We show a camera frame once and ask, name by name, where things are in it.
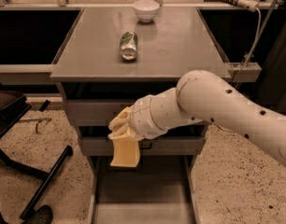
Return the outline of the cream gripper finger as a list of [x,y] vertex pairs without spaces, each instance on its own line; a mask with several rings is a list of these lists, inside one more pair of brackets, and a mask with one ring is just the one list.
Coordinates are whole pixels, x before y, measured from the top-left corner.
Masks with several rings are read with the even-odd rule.
[[121,140],[123,138],[131,138],[130,129],[130,113],[131,108],[125,107],[108,125],[110,134],[108,138],[110,140]]

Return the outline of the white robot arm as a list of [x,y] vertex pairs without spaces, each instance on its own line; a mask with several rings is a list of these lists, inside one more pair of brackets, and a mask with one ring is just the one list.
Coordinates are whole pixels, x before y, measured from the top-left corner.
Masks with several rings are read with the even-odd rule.
[[109,123],[116,167],[136,167],[138,142],[203,120],[239,133],[286,167],[286,116],[255,104],[222,78],[193,70],[175,88],[147,95]]

